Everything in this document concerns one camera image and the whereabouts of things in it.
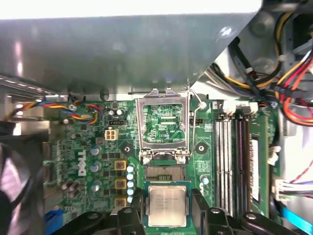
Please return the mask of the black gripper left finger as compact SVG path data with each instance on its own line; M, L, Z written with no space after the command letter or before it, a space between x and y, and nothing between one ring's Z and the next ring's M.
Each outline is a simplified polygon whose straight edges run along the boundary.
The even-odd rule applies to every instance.
M117 213L86 212L56 231L58 235L144 235L144 190L136 188L129 207Z

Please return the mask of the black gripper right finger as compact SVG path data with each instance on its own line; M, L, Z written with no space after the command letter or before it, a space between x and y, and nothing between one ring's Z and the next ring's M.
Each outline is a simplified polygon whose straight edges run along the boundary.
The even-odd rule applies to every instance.
M292 235L293 231L267 217L246 212L239 219L210 207L198 189L191 190L191 218L198 235Z

